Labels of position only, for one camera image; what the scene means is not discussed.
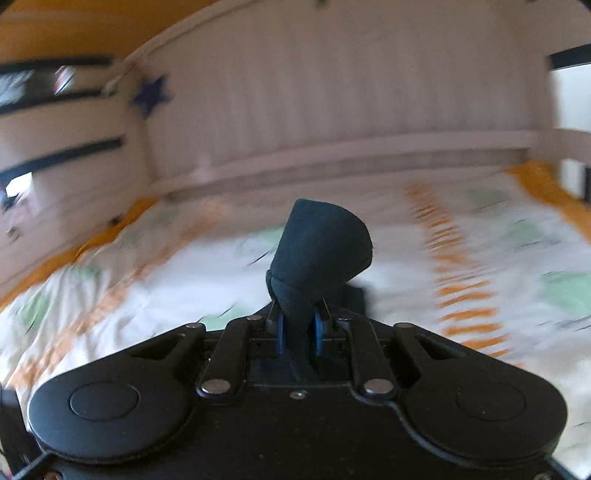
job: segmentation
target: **round button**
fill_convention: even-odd
[[[72,411],[86,420],[120,419],[138,404],[136,389],[119,382],[102,381],[84,385],[70,397]]]
[[[515,418],[525,408],[525,397],[510,385],[495,382],[473,383],[456,395],[457,406],[473,418],[503,421]]]

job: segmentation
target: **black frame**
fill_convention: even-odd
[[[107,138],[105,140],[86,143],[79,145],[78,147],[67,148],[65,150],[54,152],[40,158],[28,160],[15,167],[0,171],[0,183],[7,185],[12,179],[27,173],[45,170],[46,168],[77,160],[78,158],[87,157],[88,155],[94,155],[96,153],[107,152],[110,150],[117,150],[123,146],[124,141],[125,138],[123,136]]]
[[[551,70],[587,65],[591,63],[591,43],[553,53],[548,58],[550,59]]]
[[[2,12],[2,4],[0,3],[0,12]],[[61,57],[56,59],[40,59],[29,60],[15,63],[0,64],[0,75],[7,73],[22,72],[23,70],[35,70],[43,68],[56,68],[62,65],[72,66],[103,66],[108,67],[113,63],[113,57],[106,56],[89,56],[89,57]],[[47,103],[67,102],[70,100],[79,100],[83,98],[96,98],[102,95],[101,89],[85,89],[78,92],[64,93],[61,95],[54,95],[48,98],[21,100],[9,105],[0,106],[0,115],[11,113],[16,110],[25,108],[32,108],[38,105],[45,105]]]

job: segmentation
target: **blue part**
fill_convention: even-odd
[[[314,335],[316,337],[316,356],[322,355],[322,319],[320,313],[314,314]]]
[[[285,350],[285,320],[283,313],[277,319],[277,355],[283,355]]]
[[[162,75],[150,82],[144,79],[139,93],[131,100],[136,104],[144,118],[148,118],[159,103],[169,102],[171,98],[165,93],[167,77]]]

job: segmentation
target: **white sheet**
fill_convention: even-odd
[[[228,320],[265,305],[269,298],[264,274],[281,225],[295,197],[303,196],[342,205],[368,224],[374,262],[353,282],[366,287],[372,317],[390,325],[413,322],[441,333],[450,325],[439,320],[446,314],[480,308],[482,302],[498,308],[491,322],[502,327],[494,335],[506,336],[506,340],[482,350],[507,349],[501,359],[519,363],[560,389],[569,405],[569,420],[556,457],[576,475],[586,477],[591,473],[591,328],[586,328],[591,322],[565,311],[556,299],[550,301],[548,277],[544,281],[542,277],[553,272],[591,274],[591,247],[557,212],[531,200],[509,175],[430,190],[439,208],[452,214],[466,248],[482,265],[480,280],[485,278],[489,284],[478,291],[492,293],[489,299],[438,306],[442,298],[436,295],[436,279],[441,275],[434,272],[436,263],[426,250],[427,232],[417,223],[416,205],[402,185],[378,177],[355,177],[228,195],[220,200],[225,207],[217,227],[151,273],[139,275],[125,289],[118,307],[90,331],[74,336],[69,353],[31,391],[47,378],[185,323],[201,320],[208,329],[223,328]],[[198,204],[159,208],[197,212]],[[163,237],[168,240],[159,245],[172,245],[190,223],[190,215],[183,215],[176,229],[169,229]],[[97,252],[93,258],[102,257]],[[564,296],[560,282],[558,289],[552,288],[551,293]],[[77,308],[63,313],[64,323],[82,307]],[[10,322],[14,319],[5,317],[4,324]],[[2,356],[0,378],[9,378],[19,354],[21,359],[32,358],[46,348],[51,335],[43,340],[43,328],[57,335],[61,327],[42,325],[35,339],[38,345],[20,344],[12,356]],[[475,338],[487,335],[453,337],[455,341]],[[6,341],[0,338],[1,345]]]

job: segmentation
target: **circular cap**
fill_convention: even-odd
[[[211,380],[206,380],[201,384],[201,390],[205,393],[209,393],[210,395],[221,395],[223,393],[228,393],[232,386],[228,380],[224,380],[223,378],[212,378]]]
[[[551,453],[566,423],[564,399],[546,380],[500,362],[478,368],[463,358],[433,361],[404,397],[404,408],[432,445],[493,466]]]
[[[385,395],[394,390],[394,385],[385,378],[373,378],[363,384],[363,389],[370,395]]]
[[[100,465],[147,455],[183,425],[190,407],[189,392],[170,370],[116,354],[43,384],[28,417],[46,449]]]
[[[525,397],[510,385],[482,382],[462,387],[457,392],[456,403],[471,417],[501,421],[519,415],[525,408]]]
[[[96,382],[76,390],[70,397],[70,408],[79,417],[107,421],[125,417],[138,404],[134,387],[118,382]]]

